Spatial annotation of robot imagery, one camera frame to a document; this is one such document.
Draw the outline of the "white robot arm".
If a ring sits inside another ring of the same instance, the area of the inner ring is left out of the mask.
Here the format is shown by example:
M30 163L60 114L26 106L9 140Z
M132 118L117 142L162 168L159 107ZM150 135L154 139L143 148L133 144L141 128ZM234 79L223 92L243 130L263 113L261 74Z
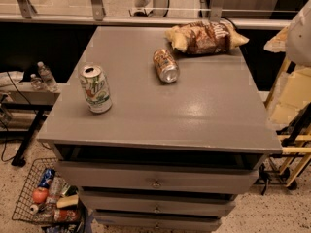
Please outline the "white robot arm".
M286 54L295 64L311 66L311 0L291 21L286 41Z

